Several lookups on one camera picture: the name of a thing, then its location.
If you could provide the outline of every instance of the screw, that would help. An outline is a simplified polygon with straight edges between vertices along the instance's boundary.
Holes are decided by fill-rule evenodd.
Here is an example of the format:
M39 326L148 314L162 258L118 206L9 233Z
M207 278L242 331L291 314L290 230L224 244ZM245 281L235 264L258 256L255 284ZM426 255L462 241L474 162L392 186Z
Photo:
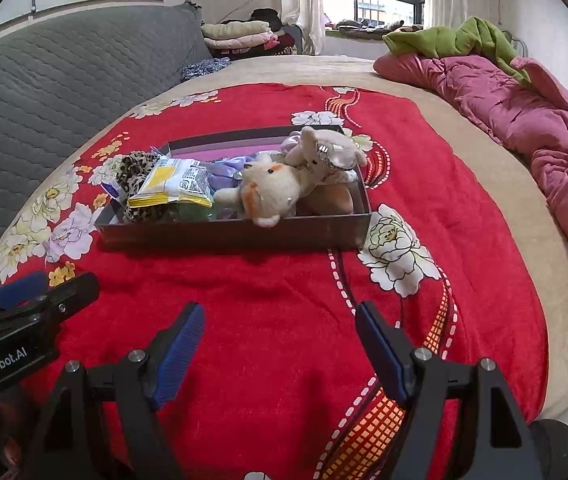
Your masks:
M428 348L418 348L417 350L415 350L414 354L415 357L424 362L433 357L433 352L431 352Z
M80 361L72 360L64 365L64 370L72 374L80 369Z
M143 350L132 350L128 354L128 360L133 363L139 363L145 357L146 357L146 352L144 352Z
M487 372L492 372L493 370L495 370L497 365L495 364L495 361L489 359L488 357L485 357L480 361L480 366Z

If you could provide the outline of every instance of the open cardboard box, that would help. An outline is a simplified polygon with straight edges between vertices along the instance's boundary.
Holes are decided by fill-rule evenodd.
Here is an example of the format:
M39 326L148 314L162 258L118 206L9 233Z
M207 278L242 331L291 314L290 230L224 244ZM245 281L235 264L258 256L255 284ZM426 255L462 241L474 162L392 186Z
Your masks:
M322 126L341 131L339 126ZM209 134L174 140L159 151L172 158L216 160L222 157L278 150L296 130L277 126ZM272 248L289 250L360 249L370 223L370 203L362 174L349 185L354 211L350 215L294 216L282 219L275 227L257 227L251 220L213 220L180 223L124 223L122 206L115 200L100 214L96 227L102 244L110 250L127 248L188 248L199 250L244 250Z

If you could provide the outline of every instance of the snack bag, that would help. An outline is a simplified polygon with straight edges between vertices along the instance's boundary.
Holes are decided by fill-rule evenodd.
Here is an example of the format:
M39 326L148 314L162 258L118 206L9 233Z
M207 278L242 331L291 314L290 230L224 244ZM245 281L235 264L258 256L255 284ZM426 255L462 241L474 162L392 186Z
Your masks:
M129 207L191 203L211 208L208 171L192 158L160 158L139 192L128 197Z

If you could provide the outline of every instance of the headboard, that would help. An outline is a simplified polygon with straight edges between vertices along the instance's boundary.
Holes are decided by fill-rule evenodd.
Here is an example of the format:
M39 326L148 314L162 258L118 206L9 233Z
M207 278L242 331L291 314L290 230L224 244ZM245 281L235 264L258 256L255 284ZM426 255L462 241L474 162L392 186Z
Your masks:
M75 150L210 58L201 21L189 4L107 7L0 38L0 237Z

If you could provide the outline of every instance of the green blanket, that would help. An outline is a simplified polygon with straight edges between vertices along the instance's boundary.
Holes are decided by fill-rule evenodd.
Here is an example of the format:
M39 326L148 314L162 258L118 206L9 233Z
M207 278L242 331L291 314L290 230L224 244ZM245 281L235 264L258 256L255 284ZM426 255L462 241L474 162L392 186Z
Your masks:
M442 58L479 54L523 84L530 84L525 70L515 70L510 62L518 56L501 30L488 20L468 18L459 29L433 27L418 32L391 32L384 36L392 54L416 52Z

